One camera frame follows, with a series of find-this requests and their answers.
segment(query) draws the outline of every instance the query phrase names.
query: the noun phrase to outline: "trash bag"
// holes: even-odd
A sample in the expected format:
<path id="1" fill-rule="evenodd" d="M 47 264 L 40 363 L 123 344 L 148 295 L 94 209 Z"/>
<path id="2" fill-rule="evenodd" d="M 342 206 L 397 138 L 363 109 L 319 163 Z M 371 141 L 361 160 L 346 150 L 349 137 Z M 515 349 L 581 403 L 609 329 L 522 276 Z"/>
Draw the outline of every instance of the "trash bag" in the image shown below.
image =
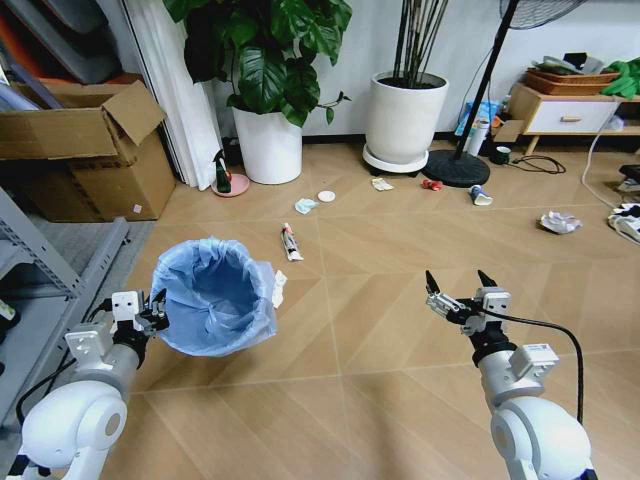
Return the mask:
<path id="1" fill-rule="evenodd" d="M 169 328 L 158 335 L 194 356 L 221 357 L 275 335 L 269 262 L 257 262 L 240 242 L 189 240 L 163 253 L 151 298 L 167 289 Z"/>

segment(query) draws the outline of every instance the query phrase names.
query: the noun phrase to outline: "wooden cabinet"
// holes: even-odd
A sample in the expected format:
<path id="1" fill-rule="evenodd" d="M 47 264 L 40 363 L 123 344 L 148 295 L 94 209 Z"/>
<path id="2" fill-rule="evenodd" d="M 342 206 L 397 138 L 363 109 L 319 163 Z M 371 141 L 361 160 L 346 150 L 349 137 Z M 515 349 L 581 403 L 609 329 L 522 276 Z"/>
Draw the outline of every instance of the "wooden cabinet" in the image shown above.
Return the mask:
<path id="1" fill-rule="evenodd" d="M 640 96 L 623 103 L 640 103 Z M 541 135 L 597 135 L 604 122 L 619 107 L 605 95 L 545 95 L 521 83 L 509 101 L 514 120 L 524 121 L 522 134 L 533 138 L 525 155 L 531 155 Z M 640 135 L 640 118 L 625 118 L 621 131 L 604 130 L 603 135 Z"/>

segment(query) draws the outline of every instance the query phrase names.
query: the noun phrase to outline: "wicker basket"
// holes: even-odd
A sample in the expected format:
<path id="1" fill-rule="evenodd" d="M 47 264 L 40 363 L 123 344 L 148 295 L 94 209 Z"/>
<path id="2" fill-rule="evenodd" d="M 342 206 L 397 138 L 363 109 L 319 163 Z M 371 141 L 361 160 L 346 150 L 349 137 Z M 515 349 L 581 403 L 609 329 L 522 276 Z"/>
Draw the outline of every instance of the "wicker basket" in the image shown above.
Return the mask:
<path id="1" fill-rule="evenodd" d="M 527 72 L 525 83 L 528 87 L 546 95 L 589 96 L 599 94 L 610 82 L 587 85 L 557 83 L 542 78 L 537 73 Z"/>
<path id="2" fill-rule="evenodd" d="M 554 83 L 570 83 L 572 85 L 599 85 L 601 83 L 611 83 L 618 75 L 620 75 L 618 72 L 600 73 L 598 75 L 556 75 L 555 73 L 543 72 L 536 68 L 530 68 L 527 72 Z"/>

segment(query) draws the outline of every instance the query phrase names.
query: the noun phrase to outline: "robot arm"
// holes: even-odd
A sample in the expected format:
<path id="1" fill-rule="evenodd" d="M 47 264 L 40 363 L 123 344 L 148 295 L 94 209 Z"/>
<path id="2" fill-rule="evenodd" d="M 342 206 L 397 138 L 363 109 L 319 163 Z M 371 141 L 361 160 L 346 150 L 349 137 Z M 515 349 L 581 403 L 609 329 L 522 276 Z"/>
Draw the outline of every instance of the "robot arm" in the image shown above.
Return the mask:
<path id="1" fill-rule="evenodd" d="M 38 466 L 66 468 L 65 480 L 100 477 L 127 419 L 126 400 L 148 339 L 169 326 L 165 292 L 149 304 L 142 291 L 111 297 L 114 322 L 79 324 L 65 335 L 77 360 L 71 382 L 36 404 L 22 427 L 22 453 L 35 464 L 22 478 L 46 478 Z"/>
<path id="2" fill-rule="evenodd" d="M 460 325 L 473 344 L 473 362 L 492 413 L 491 435 L 510 478 L 597 479 L 582 425 L 560 406 L 539 398 L 558 357 L 547 344 L 518 347 L 509 341 L 503 322 L 488 312 L 506 314 L 511 295 L 478 273 L 482 288 L 471 299 L 456 300 L 441 293 L 427 271 L 427 305 Z"/>

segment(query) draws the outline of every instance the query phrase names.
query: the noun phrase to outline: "white flower pot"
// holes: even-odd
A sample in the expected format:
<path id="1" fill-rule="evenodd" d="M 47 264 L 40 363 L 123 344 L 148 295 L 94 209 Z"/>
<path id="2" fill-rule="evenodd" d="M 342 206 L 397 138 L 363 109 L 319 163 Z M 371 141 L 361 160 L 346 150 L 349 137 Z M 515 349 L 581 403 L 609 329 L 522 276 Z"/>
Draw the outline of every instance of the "white flower pot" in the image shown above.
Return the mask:
<path id="1" fill-rule="evenodd" d="M 302 171 L 302 129 L 282 113 L 232 108 L 247 176 L 258 183 L 290 182 Z"/>
<path id="2" fill-rule="evenodd" d="M 436 123 L 449 82 L 424 74 L 423 82 L 436 88 L 410 90 L 379 82 L 393 72 L 371 79 L 369 121 L 364 158 L 370 165 L 388 172 L 413 172 L 427 163 L 427 149 L 433 140 Z"/>

